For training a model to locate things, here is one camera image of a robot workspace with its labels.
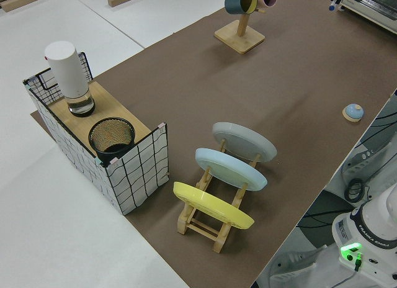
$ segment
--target yellow plate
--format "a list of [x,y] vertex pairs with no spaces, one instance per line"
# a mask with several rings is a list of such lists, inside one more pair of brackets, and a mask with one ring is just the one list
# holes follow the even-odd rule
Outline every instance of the yellow plate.
[[248,229],[254,223],[249,215],[231,204],[187,184],[174,182],[174,194],[199,211],[236,228]]

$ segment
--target grid storage box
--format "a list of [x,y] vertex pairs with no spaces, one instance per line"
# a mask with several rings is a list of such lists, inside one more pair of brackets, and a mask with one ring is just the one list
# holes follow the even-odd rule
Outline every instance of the grid storage box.
[[[87,81],[92,80],[87,58],[79,54]],[[140,206],[168,181],[167,125],[161,123],[122,158],[103,167],[96,155],[51,111],[63,98],[51,69],[24,81],[48,131],[72,164],[83,173],[123,215]]]

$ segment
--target wooden mug stand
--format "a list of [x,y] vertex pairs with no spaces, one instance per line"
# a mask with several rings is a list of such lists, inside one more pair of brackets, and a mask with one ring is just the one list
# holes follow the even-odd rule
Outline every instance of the wooden mug stand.
[[248,26],[249,14],[222,27],[215,37],[240,54],[244,54],[265,40],[265,36]]
[[[222,153],[226,151],[225,142],[226,142],[225,139],[221,141],[220,151]],[[259,161],[259,158],[260,155],[257,155],[256,159],[251,161],[249,165],[255,168],[257,161]],[[212,175],[210,174],[210,168],[207,168],[203,176],[201,177],[200,181],[196,184],[196,188],[205,192],[211,180],[212,180]],[[236,207],[237,209],[241,204],[247,186],[248,186],[247,184],[244,184],[242,188],[237,190],[237,193],[231,203],[231,205]],[[189,205],[188,203],[185,203],[184,209],[182,210],[178,218],[178,223],[177,223],[178,232],[184,235],[186,233],[186,230],[190,228],[198,232],[199,234],[213,240],[214,244],[212,250],[217,253],[220,253],[229,235],[231,224],[223,223],[221,229],[218,231],[194,218],[195,213],[196,213],[196,208]]]

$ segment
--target green light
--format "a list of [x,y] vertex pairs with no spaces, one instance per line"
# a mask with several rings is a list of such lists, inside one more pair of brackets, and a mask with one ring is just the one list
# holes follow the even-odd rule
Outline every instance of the green light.
[[347,259],[347,255],[349,255],[351,252],[356,252],[357,250],[361,249],[362,245],[360,243],[351,243],[347,246],[343,246],[341,248],[341,254],[343,258]]

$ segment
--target black mesh cup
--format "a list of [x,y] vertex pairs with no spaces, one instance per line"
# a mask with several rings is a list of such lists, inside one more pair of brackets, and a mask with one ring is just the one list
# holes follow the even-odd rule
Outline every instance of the black mesh cup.
[[135,130],[132,124],[119,117],[98,121],[89,131],[88,141],[104,167],[114,158],[120,159],[134,146]]

